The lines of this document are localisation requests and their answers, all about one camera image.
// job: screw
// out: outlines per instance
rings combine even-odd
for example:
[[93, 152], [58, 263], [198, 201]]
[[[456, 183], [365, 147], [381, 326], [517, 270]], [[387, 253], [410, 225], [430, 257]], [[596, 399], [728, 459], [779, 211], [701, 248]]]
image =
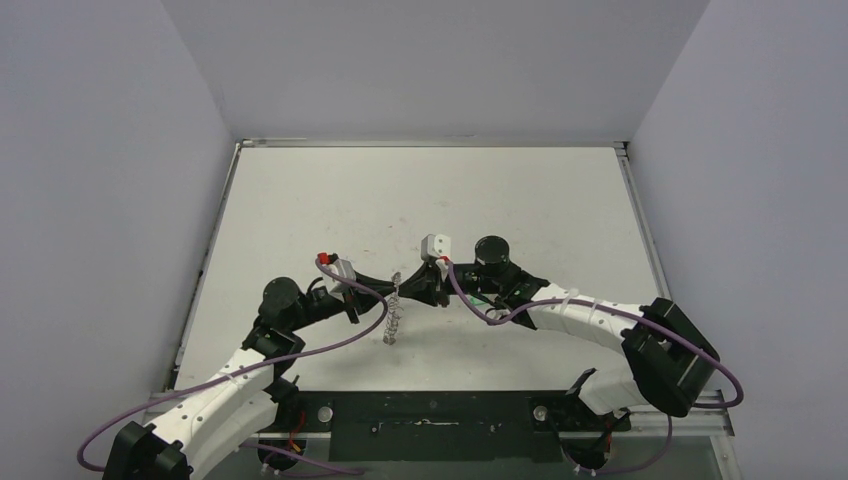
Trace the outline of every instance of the screw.
[[533, 409], [533, 418], [540, 422], [544, 422], [548, 418], [548, 409], [544, 405], [539, 405]]
[[333, 409], [330, 407], [321, 407], [318, 409], [318, 420], [327, 423], [333, 418]]

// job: robotic arm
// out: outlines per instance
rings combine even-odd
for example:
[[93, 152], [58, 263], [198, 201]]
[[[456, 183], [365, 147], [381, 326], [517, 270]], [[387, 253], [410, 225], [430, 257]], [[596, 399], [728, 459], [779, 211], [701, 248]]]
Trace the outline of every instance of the robotic arm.
[[[509, 245], [500, 237], [477, 242], [473, 263], [454, 264], [450, 255], [449, 237], [428, 235], [421, 246], [423, 264], [399, 286], [399, 296], [447, 306], [450, 295], [459, 295], [471, 306], [465, 295], [487, 300], [485, 295], [495, 295], [489, 301], [511, 313], [502, 319], [483, 316], [490, 324], [512, 321], [534, 330], [559, 331], [624, 355], [629, 368], [589, 370], [568, 392], [596, 415], [650, 404], [668, 415], [686, 416], [714, 371], [692, 351], [627, 318], [649, 319], [717, 361], [712, 346], [670, 300], [621, 305], [563, 289], [512, 263]], [[380, 303], [346, 281], [356, 281], [382, 296], [395, 290], [391, 282], [362, 275], [335, 254], [319, 254], [317, 263], [323, 287], [303, 293], [286, 277], [266, 286], [253, 329], [210, 379], [215, 385], [184, 398], [144, 426], [131, 422], [118, 433], [104, 480], [202, 479], [256, 431], [272, 424], [290, 426], [298, 389], [282, 375], [294, 360], [275, 363], [273, 359], [303, 350], [304, 342], [295, 331], [342, 312], [352, 323], [359, 323], [360, 314]]]

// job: metal spring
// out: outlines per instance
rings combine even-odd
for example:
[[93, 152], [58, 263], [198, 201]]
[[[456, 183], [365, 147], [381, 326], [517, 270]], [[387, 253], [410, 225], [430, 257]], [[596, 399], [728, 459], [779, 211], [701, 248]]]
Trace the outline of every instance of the metal spring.
[[392, 275], [392, 285], [395, 290], [386, 299], [389, 304], [389, 313], [386, 315], [386, 330], [383, 332], [383, 343], [393, 345], [396, 341], [398, 323], [400, 321], [400, 311], [403, 307], [400, 306], [400, 272], [395, 272]]

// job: cable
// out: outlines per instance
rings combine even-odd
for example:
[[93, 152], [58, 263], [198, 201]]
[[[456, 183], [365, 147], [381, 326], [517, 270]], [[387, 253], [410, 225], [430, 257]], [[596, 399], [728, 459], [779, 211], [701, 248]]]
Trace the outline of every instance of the cable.
[[624, 421], [627, 420], [628, 417], [630, 417], [630, 411], [629, 410], [624, 415], [622, 415], [621, 417], [617, 418], [614, 422], [609, 424], [607, 426], [607, 428], [604, 429], [604, 432], [601, 433], [601, 436], [598, 437], [598, 439], [595, 440], [595, 442], [592, 444], [592, 446], [587, 448], [586, 450], [594, 450], [594, 449], [598, 448], [598, 446], [601, 443], [603, 443], [604, 440], [611, 439], [612, 438], [612, 432], [615, 430], [615, 427], [624, 423]]
[[[471, 313], [473, 313], [474, 315], [476, 315], [477, 317], [479, 317], [480, 319], [482, 319], [484, 322], [488, 323], [489, 325], [503, 325], [503, 324], [511, 321], [519, 313], [521, 313], [521, 312], [523, 312], [527, 309], [530, 309], [530, 308], [533, 308], [533, 307], [541, 307], [543, 305], [559, 305], [563, 301], [565, 301], [565, 299], [562, 299], [562, 298], [553, 298], [553, 299], [550, 299], [550, 300], [539, 300], [539, 301], [536, 301], [536, 302], [525, 303], [524, 305], [521, 305], [520, 307], [513, 310], [509, 315], [506, 315], [506, 316], [499, 318], [499, 319], [492, 319], [490, 317], [487, 317], [485, 314], [483, 314], [483, 312], [478, 310], [477, 307], [475, 307], [474, 305], [471, 304], [471, 301], [468, 300], [468, 298], [463, 293], [462, 288], [459, 286], [459, 282], [456, 279], [456, 272], [454, 271], [453, 262], [450, 261], [450, 260], [446, 260], [446, 261], [447, 261], [447, 264], [448, 264], [448, 278], [450, 279], [450, 282], [451, 282], [451, 285], [453, 286], [454, 292], [457, 294], [457, 296], [462, 301], [462, 303], [464, 303], [465, 306], [468, 307], [471, 310]], [[651, 320], [648, 320], [647, 318], [640, 317], [639, 315], [636, 315], [636, 314], [633, 314], [633, 313], [630, 313], [630, 312], [626, 312], [624, 310], [619, 310], [617, 308], [612, 308], [612, 307], [609, 307], [609, 306], [606, 306], [606, 305], [595, 304], [595, 303], [589, 302], [587, 300], [580, 300], [580, 299], [577, 299], [577, 298], [572, 298], [572, 299], [568, 300], [568, 303], [570, 305], [579, 305], [579, 306], [583, 306], [583, 307], [594, 307], [596, 310], [600, 310], [602, 312], [611, 313], [613, 315], [619, 315], [619, 316], [622, 316], [624, 318], [628, 318], [630, 320], [633, 320], [634, 322], [641, 323], [642, 325], [644, 325], [644, 326], [646, 326], [646, 327], [648, 327], [648, 328], [650, 328], [650, 329], [652, 329], [656, 332], [661, 333], [662, 335], [664, 335], [669, 340], [676, 342], [678, 345], [689, 350], [690, 352], [694, 353], [695, 355], [697, 355], [698, 357], [703, 359], [705, 362], [709, 363], [710, 366], [712, 366], [713, 368], [715, 368], [716, 370], [721, 372], [725, 377], [727, 377], [727, 379], [730, 380], [730, 383], [733, 384], [733, 388], [736, 389], [736, 398], [734, 398], [733, 400], [729, 400], [729, 401], [725, 401], [725, 402], [717, 402], [717, 403], [695, 403], [695, 404], [693, 404], [694, 407], [705, 408], [705, 409], [731, 408], [731, 407], [735, 407], [735, 406], [739, 405], [740, 403], [742, 403], [742, 400], [745, 398], [745, 393], [742, 390], [742, 384], [739, 382], [739, 379], [736, 378], [736, 376], [733, 375], [733, 373], [727, 367], [722, 365], [721, 362], [719, 362], [718, 360], [707, 355], [706, 352], [704, 352], [703, 350], [698, 348], [695, 344], [693, 344], [689, 340], [686, 340], [685, 338], [683, 338], [680, 335], [672, 332], [671, 330], [663, 327], [662, 325], [660, 325], [656, 322], [652, 322]]]
[[363, 331], [357, 333], [356, 335], [348, 338], [347, 340], [342, 340], [341, 342], [334, 343], [334, 344], [328, 345], [326, 347], [316, 348], [315, 350], [308, 350], [306, 352], [293, 353], [291, 355], [283, 355], [281, 357], [270, 358], [270, 359], [265, 360], [263, 362], [255, 363], [253, 365], [249, 365], [247, 367], [244, 367], [240, 370], [236, 370], [236, 371], [232, 372], [230, 374], [230, 376], [218, 377], [214, 380], [210, 380], [206, 383], [202, 383], [200, 385], [197, 385], [197, 386], [191, 387], [191, 388], [187, 388], [185, 390], [176, 390], [176, 391], [173, 391], [173, 392], [171, 392], [168, 395], [165, 395], [163, 397], [160, 397], [160, 398], [157, 398], [155, 400], [151, 400], [149, 402], [143, 403], [141, 405], [138, 405], [137, 407], [133, 407], [133, 408], [125, 411], [124, 413], [121, 413], [120, 415], [112, 418], [111, 420], [108, 420], [103, 425], [97, 427], [97, 429], [95, 429], [94, 432], [92, 432], [88, 437], [86, 437], [85, 440], [83, 440], [80, 447], [77, 449], [77, 463], [79, 463], [82, 468], [84, 468], [86, 470], [90, 470], [92, 472], [102, 472], [102, 471], [104, 471], [106, 469], [106, 467], [104, 467], [102, 465], [95, 465], [93, 463], [89, 463], [85, 459], [86, 448], [88, 448], [88, 446], [91, 444], [92, 441], [94, 441], [95, 438], [99, 437], [107, 429], [116, 425], [118, 422], [135, 415], [136, 413], [143, 412], [143, 411], [145, 411], [145, 410], [147, 410], [151, 407], [154, 407], [156, 405], [174, 400], [176, 398], [184, 397], [186, 395], [191, 395], [191, 394], [197, 393], [201, 390], [205, 390], [207, 388], [214, 387], [215, 385], [218, 385], [218, 384], [221, 384], [221, 383], [228, 381], [231, 377], [237, 377], [239, 375], [243, 375], [245, 373], [252, 372], [253, 370], [256, 370], [256, 369], [259, 369], [259, 368], [262, 368], [262, 367], [267, 367], [268, 365], [273, 365], [275, 363], [285, 362], [287, 360], [293, 360], [293, 359], [296, 359], [296, 358], [303, 358], [303, 357], [309, 357], [309, 356], [312, 356], [312, 355], [318, 355], [319, 353], [329, 352], [330, 350], [335, 350], [337, 348], [341, 348], [341, 347], [344, 347], [346, 345], [350, 345], [351, 343], [353, 343], [353, 342], [359, 340], [360, 338], [365, 337], [369, 333], [373, 332], [377, 327], [379, 327], [383, 323], [383, 320], [386, 318], [386, 314], [389, 311], [389, 305], [386, 302], [386, 299], [383, 298], [382, 295], [380, 295], [376, 291], [366, 287], [365, 285], [362, 285], [362, 284], [357, 283], [353, 280], [348, 280], [344, 277], [340, 277], [340, 276], [336, 275], [335, 273], [331, 272], [328, 268], [321, 265], [321, 262], [317, 258], [315, 259], [315, 266], [318, 267], [318, 270], [321, 270], [322, 273], [329, 276], [330, 278], [333, 278], [336, 281], [339, 281], [341, 283], [349, 285], [353, 288], [356, 288], [357, 290], [365, 292], [368, 295], [371, 295], [372, 297], [376, 298], [380, 303], [383, 304], [383, 312], [380, 313], [380, 318], [378, 318], [377, 321], [375, 321], [368, 328], [366, 328], [365, 330], [363, 330]]
[[668, 449], [671, 448], [671, 437], [672, 437], [671, 432], [672, 432], [671, 415], [668, 415], [668, 433], [665, 436], [665, 445], [663, 445], [663, 448], [661, 448], [659, 452], [654, 454], [653, 457], [645, 460], [644, 462], [640, 463], [639, 465], [633, 465], [633, 466], [630, 466], [630, 467], [604, 468], [604, 469], [601, 469], [601, 470], [591, 470], [591, 469], [584, 468], [584, 467], [581, 467], [580, 465], [578, 465], [577, 462], [572, 460], [571, 457], [569, 457], [567, 453], [564, 453], [564, 455], [565, 455], [565, 458], [568, 459], [568, 461], [570, 461], [571, 463], [573, 463], [574, 465], [577, 466], [577, 468], [575, 469], [575, 472], [580, 471], [580, 472], [584, 472], [584, 473], [590, 473], [590, 474], [592, 474], [593, 477], [595, 475], [618, 475], [618, 474], [621, 474], [621, 473], [638, 472], [639, 470], [644, 470], [644, 469], [650, 467], [651, 465], [657, 463], [657, 461], [659, 461], [659, 459], [661, 459], [663, 457], [663, 455], [665, 455], [668, 452]]
[[309, 292], [311, 292], [312, 289], [315, 288], [315, 285], [318, 285], [318, 283], [321, 282], [322, 280], [324, 280], [324, 277], [318, 277], [318, 278], [312, 280], [311, 282], [309, 282], [309, 286], [306, 287], [306, 293], [309, 294]]
[[[298, 461], [298, 462], [303, 462], [303, 463], [308, 463], [310, 465], [314, 465], [316, 467], [320, 467], [320, 468], [323, 468], [325, 470], [329, 470], [329, 471], [333, 472], [333, 474], [341, 473], [341, 474], [344, 474], [344, 475], [363, 475], [365, 473], [365, 470], [362, 470], [362, 469], [359, 469], [359, 468], [339, 467], [339, 466], [333, 465], [331, 463], [322, 462], [320, 460], [315, 460], [315, 459], [312, 459], [312, 458], [307, 458], [307, 457], [304, 457], [303, 455], [298, 455], [296, 453], [289, 452], [288, 450], [285, 450], [285, 449], [282, 449], [282, 448], [279, 448], [279, 447], [272, 447], [271, 445], [263, 445], [261, 443], [245, 442], [245, 443], [242, 443], [241, 446], [244, 447], [244, 448], [257, 448], [259, 450], [265, 450], [265, 451], [273, 452], [273, 453], [276, 453], [276, 454], [279, 454], [279, 455], [284, 455], [286, 457], [291, 458], [292, 460], [295, 460], [295, 461]], [[315, 476], [316, 474], [307, 473], [307, 474], [298, 474], [298, 475], [291, 474], [291, 475], [297, 476], [297, 477], [301, 477], [302, 475], [309, 475], [310, 476], [309, 478], [311, 478], [311, 477]]]

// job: white wall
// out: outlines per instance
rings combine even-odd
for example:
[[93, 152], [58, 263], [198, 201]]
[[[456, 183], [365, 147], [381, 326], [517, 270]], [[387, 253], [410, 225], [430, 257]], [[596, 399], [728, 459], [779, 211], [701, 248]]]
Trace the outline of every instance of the white wall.
[[707, 0], [163, 0], [239, 137], [623, 140]]
[[748, 389], [747, 478], [848, 471], [846, 19], [713, 0], [630, 146], [672, 293]]
[[2, 2], [0, 477], [161, 388], [232, 148], [158, 0]]

